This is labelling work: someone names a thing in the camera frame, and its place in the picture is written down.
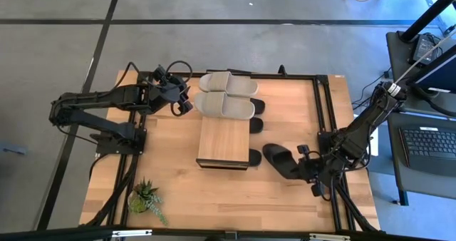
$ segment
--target gray floor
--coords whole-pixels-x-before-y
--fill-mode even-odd
[[[0,0],[0,18],[104,18],[110,0]],[[416,19],[425,0],[119,0],[115,19]],[[0,140],[28,148],[26,156],[0,155],[0,232],[30,230],[63,140],[48,122],[50,102],[62,92],[79,92],[101,26],[0,25]],[[112,87],[115,75],[134,61],[153,70],[182,59],[195,70],[238,68],[289,73],[342,74],[356,99],[361,89],[388,69],[385,34],[403,26],[111,26],[93,83]],[[428,29],[439,33],[438,29]],[[90,131],[80,130],[81,135]],[[94,147],[76,141],[50,227],[78,224]],[[450,232],[456,204],[417,194],[411,209],[397,199],[394,179],[377,176],[375,191],[382,229],[389,233],[456,239]],[[410,219],[419,214],[415,226]],[[449,222],[435,225],[438,215]],[[424,230],[419,226],[433,226]],[[176,237],[161,240],[178,240]]]

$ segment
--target slipper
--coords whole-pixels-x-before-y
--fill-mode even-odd
[[[224,91],[228,96],[250,98],[257,94],[258,83],[230,72],[209,73],[199,79],[199,89],[204,92]]]
[[[249,133],[256,134],[263,131],[264,123],[263,120],[257,117],[250,119]]]
[[[255,106],[255,114],[262,114],[264,113],[264,109],[266,108],[266,104],[263,100],[250,98],[250,102],[252,102]]]
[[[225,92],[198,93],[195,107],[204,116],[249,120],[254,116],[255,107],[250,101],[229,97]]]
[[[263,155],[272,166],[287,180],[300,178],[298,164],[293,159],[291,151],[277,144],[263,146]]]
[[[256,167],[261,163],[261,152],[255,149],[249,149],[249,166]]]

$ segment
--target wooden tabletop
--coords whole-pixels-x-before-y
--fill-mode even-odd
[[[189,96],[199,92],[198,78],[192,78]],[[318,150],[319,131],[311,81],[255,79],[259,92],[255,98],[266,103],[260,116],[264,130],[250,135],[250,148],[261,151],[267,143],[277,143],[300,158],[297,145]],[[136,73],[128,73],[123,84],[136,82]],[[338,128],[353,120],[346,79],[329,76]],[[329,124],[321,87],[326,125]],[[108,120],[125,122],[128,112],[110,109]],[[135,182],[151,179],[159,187],[160,205],[171,229],[334,231],[331,204],[315,198],[311,186],[302,180],[285,180],[263,160],[255,168],[242,170],[201,169],[195,162],[200,145],[202,116],[193,109],[176,118],[169,106],[146,120],[147,140],[140,156]],[[80,223],[92,219],[113,191],[119,155],[109,155],[93,169]],[[371,186],[366,170],[347,173],[351,198],[359,210],[379,228]],[[119,222],[123,198],[119,201],[115,222]],[[343,203],[339,199],[342,226],[346,228]],[[130,213],[129,227],[163,228],[151,212]]]

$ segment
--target black cable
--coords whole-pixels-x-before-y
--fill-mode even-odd
[[[95,166],[95,164],[97,164],[99,160],[103,159],[107,155],[108,154],[102,154],[102,155],[100,155],[100,157],[98,157],[96,160],[93,161],[92,165],[90,166],[90,170],[88,172],[88,180],[89,181],[92,178],[92,171],[93,171],[93,167]]]
[[[62,130],[62,129],[60,128],[60,126],[58,126],[58,125],[57,125],[57,129],[58,129],[60,132],[62,132],[63,134],[65,134],[65,135],[73,136],[73,137],[75,137],[75,138],[80,138],[81,140],[85,140],[85,141],[87,141],[87,142],[89,142],[89,143],[92,143],[92,144],[94,144],[94,145],[98,145],[96,142],[93,142],[93,141],[91,141],[91,140],[89,140],[89,139],[87,139],[87,138],[81,137],[81,136],[76,135],[76,134],[68,133],[68,132]]]
[[[434,46],[436,46],[442,40],[441,38],[437,37],[436,35],[434,35],[434,34],[432,34],[430,32],[427,32],[427,33],[425,33],[423,35],[425,35],[429,39],[429,41],[432,42],[432,44]],[[438,50],[440,51],[440,55],[437,55],[437,56],[441,56],[443,54],[443,49],[438,47]]]
[[[353,110],[358,109],[360,106],[365,106],[364,104],[365,104],[366,102],[368,102],[371,98],[372,98],[372,96],[366,98],[363,102],[361,102],[361,104],[357,104],[358,106],[356,106],[355,108],[353,108]]]
[[[127,173],[123,176],[123,179],[119,182],[119,185],[114,189],[111,196],[105,202],[103,207],[97,212],[95,217],[91,221],[87,222],[85,225],[99,226],[103,222],[106,215],[109,213],[109,210],[118,201],[118,198],[122,195],[122,192],[124,191],[125,187],[132,180],[133,172],[135,172],[137,166],[138,156],[134,155],[130,163],[130,167],[128,168]]]
[[[358,101],[362,101],[362,100],[363,100],[363,97],[364,97],[364,90],[365,90],[367,87],[369,87],[370,85],[374,84],[376,81],[380,80],[382,77],[383,77],[383,74],[382,74],[380,77],[378,77],[377,79],[375,79],[373,82],[371,82],[371,83],[369,83],[368,85],[364,86],[363,90],[361,91],[361,98],[358,99],[357,101],[352,102],[351,104],[353,105],[354,103],[356,103],[356,102],[358,102]]]
[[[174,104],[175,103],[172,103],[170,106],[171,106],[171,113],[176,116],[176,117],[180,117],[180,116],[183,116],[184,115],[184,112],[180,112],[179,114],[177,114],[175,111],[174,111]]]
[[[188,67],[188,69],[190,70],[190,75],[188,76],[187,80],[184,81],[184,83],[187,83],[188,81],[190,81],[190,79],[192,78],[193,76],[193,69],[192,67],[185,61],[182,61],[182,60],[177,60],[177,61],[174,61],[172,62],[167,68],[166,68],[166,72],[165,73],[168,73],[171,69],[172,66],[174,66],[176,63],[182,63],[184,65],[186,65]]]
[[[165,75],[166,75],[166,73],[168,73],[168,72],[170,71],[171,67],[174,66],[176,63],[183,63],[184,65],[186,65],[186,66],[188,67],[188,69],[190,70],[190,75],[189,75],[189,77],[187,78],[187,80],[184,81],[184,83],[181,83],[180,85],[176,85],[176,86],[174,86],[174,87],[171,87],[171,88],[167,89],[168,91],[170,91],[170,90],[172,90],[172,89],[175,89],[175,88],[180,88],[180,87],[184,86],[184,85],[191,79],[191,77],[193,76],[193,69],[192,69],[192,67],[191,67],[187,62],[182,61],[182,60],[178,60],[178,61],[172,62],[172,63],[166,68]],[[136,67],[136,65],[135,65],[133,62],[129,62],[127,67],[129,67],[129,66],[133,66],[133,68],[135,69],[135,71],[138,73],[138,76],[139,76],[143,81],[145,81],[147,84],[149,84],[149,85],[151,85],[151,86],[153,86],[153,87],[156,87],[156,88],[164,88],[164,87],[162,87],[162,86],[155,85],[154,83],[150,82],[146,77],[144,77],[144,76],[141,74],[141,72],[140,72],[140,70],[138,69],[138,67]]]

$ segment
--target metal stand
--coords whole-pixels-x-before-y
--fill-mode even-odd
[[[400,36],[400,39],[404,42],[411,41],[453,1],[454,0],[437,0],[412,26],[407,29],[407,31]]]
[[[408,206],[408,196],[407,192],[404,190],[398,189],[399,192],[399,201],[393,201],[397,205]]]

